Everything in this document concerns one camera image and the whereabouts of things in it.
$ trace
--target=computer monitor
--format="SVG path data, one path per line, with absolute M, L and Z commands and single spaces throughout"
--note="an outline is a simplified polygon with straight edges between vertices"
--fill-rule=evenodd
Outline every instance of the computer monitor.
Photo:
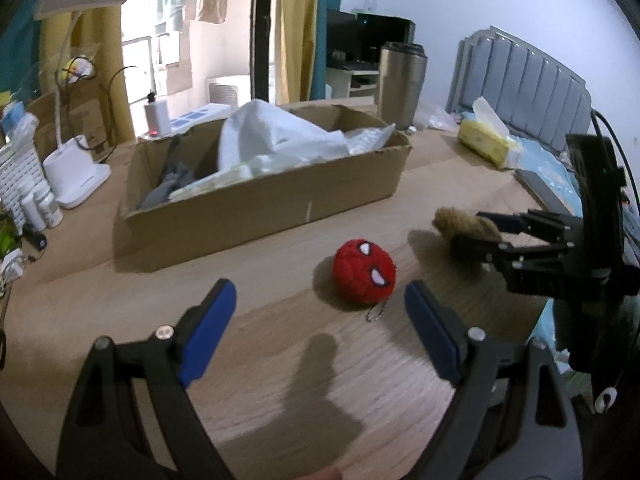
M 357 16 L 360 59 L 372 63 L 380 62 L 380 49 L 387 41 L 413 43 L 415 23 L 394 16 L 360 13 Z
M 332 62 L 360 58 L 358 21 L 355 14 L 328 9 L 326 14 L 326 58 Z

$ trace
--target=finger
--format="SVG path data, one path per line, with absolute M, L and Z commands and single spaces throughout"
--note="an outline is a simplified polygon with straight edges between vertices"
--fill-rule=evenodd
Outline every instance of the finger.
M 342 473 L 336 466 L 331 466 L 311 476 L 305 476 L 298 480 L 342 480 Z

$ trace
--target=padded headboard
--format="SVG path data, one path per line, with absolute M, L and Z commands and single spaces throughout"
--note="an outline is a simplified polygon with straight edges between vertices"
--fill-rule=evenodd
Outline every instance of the padded headboard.
M 591 96 L 584 79 L 541 50 L 491 27 L 462 43 L 447 111 L 484 96 L 512 134 L 558 154 L 565 135 L 586 133 Z

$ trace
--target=yellow curtain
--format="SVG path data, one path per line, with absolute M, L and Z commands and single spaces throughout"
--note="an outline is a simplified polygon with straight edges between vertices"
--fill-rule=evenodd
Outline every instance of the yellow curtain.
M 53 60 L 57 60 L 70 21 L 70 12 L 43 21 L 40 31 L 41 61 L 50 64 Z M 98 79 L 102 87 L 106 89 L 113 74 L 123 67 L 120 7 L 90 9 L 82 14 L 71 36 L 71 45 L 73 47 L 91 47 L 96 44 L 99 44 L 95 57 Z M 42 78 L 41 85 L 43 91 L 50 91 L 52 78 Z M 103 99 L 102 109 L 108 110 L 106 96 L 103 96 Z M 110 141 L 119 144 L 133 140 L 135 135 L 123 75 L 119 75 L 111 86 L 111 100 L 115 126 Z M 104 123 L 105 126 L 111 124 L 111 118 L 105 117 Z
M 318 0 L 276 0 L 278 104 L 309 99 L 316 50 Z

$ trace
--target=desk lamp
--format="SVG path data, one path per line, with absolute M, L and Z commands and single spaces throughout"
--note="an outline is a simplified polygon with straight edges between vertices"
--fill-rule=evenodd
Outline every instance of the desk lamp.
M 65 39 L 60 46 L 58 64 L 54 72 L 54 97 L 56 120 L 57 149 L 43 162 L 45 174 L 58 203 L 67 209 L 73 208 L 89 198 L 111 174 L 107 164 L 97 164 L 87 150 L 86 139 L 80 135 L 67 142 L 62 142 L 62 127 L 60 125 L 60 86 L 58 75 L 63 65 L 63 56 L 71 43 L 71 33 L 78 19 L 87 9 L 120 6 L 127 0 L 38 0 L 34 19 L 43 20 L 64 12 L 71 12 L 71 23 Z

